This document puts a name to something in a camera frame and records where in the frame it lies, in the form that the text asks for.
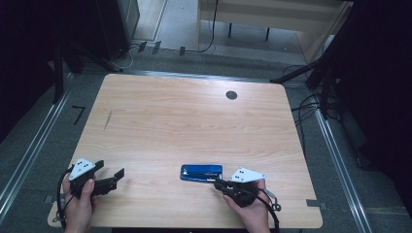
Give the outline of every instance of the wooden table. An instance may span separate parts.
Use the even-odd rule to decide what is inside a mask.
[[[200,20],[213,20],[216,0],[198,0]],[[306,61],[317,58],[330,35],[339,30],[350,3],[336,0],[220,0],[216,21],[296,31]]]
[[[212,184],[180,180],[185,163],[222,164],[224,180],[240,166],[264,173],[281,228],[323,223],[306,205],[316,196],[278,84],[108,75],[71,163],[79,157],[105,161],[97,180],[125,169],[118,189],[98,197],[93,226],[243,228]]]

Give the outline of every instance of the hand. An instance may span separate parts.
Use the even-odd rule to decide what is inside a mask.
[[[258,188],[266,189],[266,183],[264,180],[256,182]],[[267,197],[262,191],[258,193],[258,196],[266,203],[269,203],[269,197]],[[252,205],[241,208],[233,199],[229,196],[223,196],[224,201],[237,215],[242,219],[243,224],[250,233],[267,233],[269,230],[268,211],[266,206],[259,200],[255,200]]]
[[[94,179],[89,179],[82,190],[81,198],[70,193],[69,175],[63,181],[63,192],[66,201],[66,230],[65,232],[87,232],[90,228],[92,213],[91,192],[94,190]]]

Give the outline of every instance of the circular hole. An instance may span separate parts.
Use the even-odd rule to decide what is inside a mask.
[[[237,93],[234,92],[233,90],[230,90],[226,93],[226,97],[227,97],[227,99],[234,100],[234,99],[237,98]]]

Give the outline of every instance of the finger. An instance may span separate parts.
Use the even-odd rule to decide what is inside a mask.
[[[90,195],[94,190],[94,180],[88,179],[82,189],[82,196],[80,198],[80,205],[88,206],[90,205]]]
[[[232,209],[233,211],[237,212],[241,208],[233,201],[233,199],[227,195],[223,196],[224,201],[227,203],[227,206]]]
[[[70,181],[69,181],[70,173],[66,175],[63,180],[63,193],[67,195],[70,192]]]

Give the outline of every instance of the black equipment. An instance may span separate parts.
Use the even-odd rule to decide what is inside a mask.
[[[94,164],[94,168],[90,169],[89,171],[85,172],[84,174],[80,175],[76,179],[70,182],[70,193],[73,195],[70,200],[64,204],[64,207],[62,208],[62,200],[61,200],[61,193],[60,193],[60,188],[63,183],[64,177],[73,171],[73,168],[75,165],[72,165],[71,168],[66,170],[60,177],[60,180],[58,182],[57,186],[57,213],[56,213],[56,218],[53,221],[60,221],[61,226],[63,229],[66,228],[66,217],[64,210],[66,206],[69,204],[69,202],[72,200],[72,198],[77,197],[80,198],[82,195],[82,190],[83,186],[89,179],[94,178],[94,173],[99,170],[100,168],[104,167],[104,161],[100,160]],[[117,173],[114,174],[112,178],[104,179],[101,181],[95,181],[94,182],[94,190],[91,192],[90,197],[97,196],[97,195],[106,195],[108,194],[111,190],[115,190],[118,188],[118,180],[124,177],[124,168],[118,171]]]
[[[109,60],[129,50],[140,17],[136,0],[70,1],[64,7],[69,42]]]
[[[278,200],[273,193],[266,189],[258,188],[254,182],[235,183],[231,181],[215,180],[213,185],[215,186],[215,189],[221,191],[224,195],[231,197],[241,208],[252,205],[256,199],[261,201],[275,221],[275,233],[279,233],[279,219],[276,217],[275,211],[280,212],[282,207],[278,204]],[[258,196],[260,191],[269,197],[271,205]],[[272,203],[272,200],[270,199],[271,197],[275,199],[275,203]]]

